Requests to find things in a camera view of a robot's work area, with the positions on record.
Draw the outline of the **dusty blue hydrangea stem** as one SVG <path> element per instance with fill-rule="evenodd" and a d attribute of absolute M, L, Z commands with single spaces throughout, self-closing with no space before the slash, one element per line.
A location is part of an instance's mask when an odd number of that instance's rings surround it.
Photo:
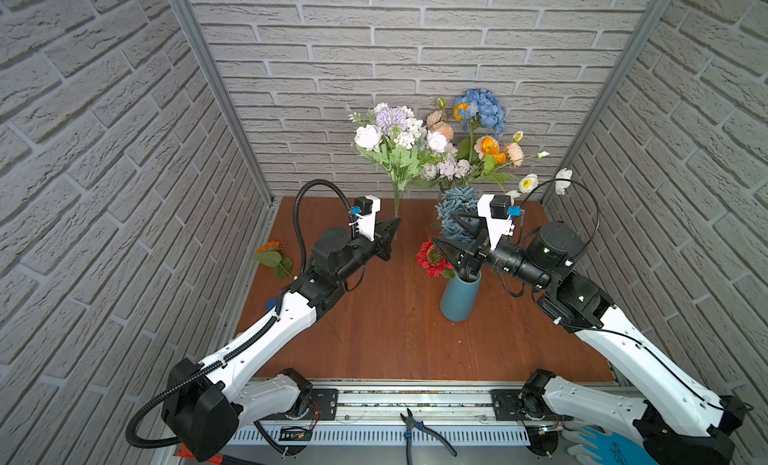
<path fill-rule="evenodd" d="M 475 215 L 477 212 L 477 201 L 478 194 L 471 186 L 454 187 L 444 192 L 442 198 L 435 206 L 441 235 L 465 243 L 472 242 L 472 235 L 457 224 L 451 217 L 451 214 L 462 212 Z"/>

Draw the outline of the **red gerbera flower stem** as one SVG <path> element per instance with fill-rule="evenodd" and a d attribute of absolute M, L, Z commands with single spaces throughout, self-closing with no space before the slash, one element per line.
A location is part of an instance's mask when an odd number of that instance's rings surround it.
<path fill-rule="evenodd" d="M 430 278 L 452 279 L 455 276 L 453 266 L 446 254 L 434 243 L 432 238 L 421 245 L 416 260 Z"/>

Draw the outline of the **teal ceramic vase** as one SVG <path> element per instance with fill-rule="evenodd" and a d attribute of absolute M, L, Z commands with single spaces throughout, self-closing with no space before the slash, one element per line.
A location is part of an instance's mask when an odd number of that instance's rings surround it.
<path fill-rule="evenodd" d="M 463 322 L 471 314 L 480 289 L 482 275 L 474 281 L 466 281 L 459 276 L 451 278 L 440 300 L 440 311 L 452 322 Z"/>

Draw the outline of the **white lilac bouquet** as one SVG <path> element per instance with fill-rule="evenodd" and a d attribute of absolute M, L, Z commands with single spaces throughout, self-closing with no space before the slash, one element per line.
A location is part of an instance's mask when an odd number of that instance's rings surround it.
<path fill-rule="evenodd" d="M 420 183 L 421 168 L 439 163 L 445 155 L 456 155 L 454 144 L 429 132 L 426 118 L 420 119 L 408 106 L 385 102 L 363 112 L 346 109 L 356 125 L 352 145 L 360 154 L 379 166 L 389 177 L 398 210 L 407 187 Z"/>
<path fill-rule="evenodd" d="M 453 188 L 470 177 L 472 165 L 467 159 L 445 155 L 439 163 L 427 163 L 420 171 L 420 184 L 425 188 L 437 187 L 441 192 Z"/>

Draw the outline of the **white ranunculus flower stem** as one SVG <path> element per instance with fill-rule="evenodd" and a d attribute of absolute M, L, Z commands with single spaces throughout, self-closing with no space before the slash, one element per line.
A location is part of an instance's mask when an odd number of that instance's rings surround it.
<path fill-rule="evenodd" d="M 534 194 L 542 185 L 552 185 L 556 195 L 565 195 L 571 187 L 574 172 L 569 168 L 560 169 L 550 177 L 540 177 L 536 173 L 516 175 L 513 169 L 520 168 L 525 162 L 522 152 L 517 153 L 512 147 L 493 156 L 493 166 L 490 166 L 490 156 L 486 157 L 487 167 L 485 179 L 498 186 L 503 195 L 515 202 L 521 198 Z"/>

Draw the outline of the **orange yellow flower stem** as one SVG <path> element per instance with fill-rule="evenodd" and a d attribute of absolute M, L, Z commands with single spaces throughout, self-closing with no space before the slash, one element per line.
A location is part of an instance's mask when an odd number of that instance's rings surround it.
<path fill-rule="evenodd" d="M 494 157 L 501 152 L 498 138 L 506 126 L 506 110 L 494 101 L 470 101 L 457 103 L 454 118 L 467 133 L 457 145 L 457 159 L 470 164 L 482 162 L 486 156 Z"/>

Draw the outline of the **orange gerbera flower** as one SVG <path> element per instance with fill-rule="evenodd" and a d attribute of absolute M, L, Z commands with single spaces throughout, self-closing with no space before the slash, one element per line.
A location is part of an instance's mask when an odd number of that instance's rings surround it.
<path fill-rule="evenodd" d="M 257 248 L 253 259 L 264 267 L 271 269 L 277 278 L 284 279 L 293 276 L 293 261 L 283 254 L 284 243 L 270 241 Z"/>

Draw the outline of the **blue hydrangea flower stem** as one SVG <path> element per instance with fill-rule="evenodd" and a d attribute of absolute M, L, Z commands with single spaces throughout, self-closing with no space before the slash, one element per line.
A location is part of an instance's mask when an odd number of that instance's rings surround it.
<path fill-rule="evenodd" d="M 457 145 L 458 159 L 482 170 L 493 170 L 502 153 L 499 139 L 504 133 L 507 115 L 499 99 L 485 88 L 468 89 L 456 99 L 453 116 L 464 132 Z"/>

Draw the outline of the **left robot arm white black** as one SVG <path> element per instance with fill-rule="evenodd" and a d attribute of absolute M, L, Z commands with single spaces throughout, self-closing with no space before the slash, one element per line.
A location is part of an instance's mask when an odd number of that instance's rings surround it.
<path fill-rule="evenodd" d="M 400 223 L 398 217 L 360 218 L 356 236 L 344 229 L 324 231 L 312 247 L 310 266 L 280 291 L 269 313 L 201 362 L 185 359 L 172 369 L 172 393 L 163 401 L 161 418 L 195 460 L 211 459 L 240 428 L 261 419 L 310 416 L 312 385 L 294 369 L 258 383 L 251 379 L 336 305 L 348 279 L 370 259 L 390 258 Z"/>

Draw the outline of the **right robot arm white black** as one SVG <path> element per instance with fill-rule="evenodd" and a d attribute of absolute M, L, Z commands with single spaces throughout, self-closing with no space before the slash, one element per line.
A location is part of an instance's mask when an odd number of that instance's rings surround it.
<path fill-rule="evenodd" d="M 641 445 L 658 464 L 731 462 L 731 435 L 742 426 L 747 405 L 687 374 L 633 325 L 607 292 L 575 272 L 587 245 L 574 230 L 547 223 L 522 247 L 511 240 L 511 212 L 454 212 L 451 217 L 473 238 L 470 243 L 436 239 L 455 271 L 475 276 L 489 266 L 517 279 L 540 295 L 536 305 L 554 324 L 598 351 L 641 394 L 611 395 L 539 369 L 518 394 L 518 415 L 580 419 Z"/>

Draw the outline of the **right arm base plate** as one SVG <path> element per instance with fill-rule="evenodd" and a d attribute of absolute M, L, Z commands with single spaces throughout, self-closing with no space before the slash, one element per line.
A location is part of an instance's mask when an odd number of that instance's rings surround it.
<path fill-rule="evenodd" d="M 497 421 L 554 422 L 557 415 L 540 394 L 522 389 L 493 389 L 491 405 Z"/>

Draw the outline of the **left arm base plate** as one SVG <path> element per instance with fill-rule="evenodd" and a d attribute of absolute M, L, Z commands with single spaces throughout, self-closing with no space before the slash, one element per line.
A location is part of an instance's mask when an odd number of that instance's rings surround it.
<path fill-rule="evenodd" d="M 335 388 L 314 388 L 308 397 L 302 398 L 300 409 L 272 414 L 266 420 L 291 421 L 334 421 L 339 404 L 339 390 Z"/>

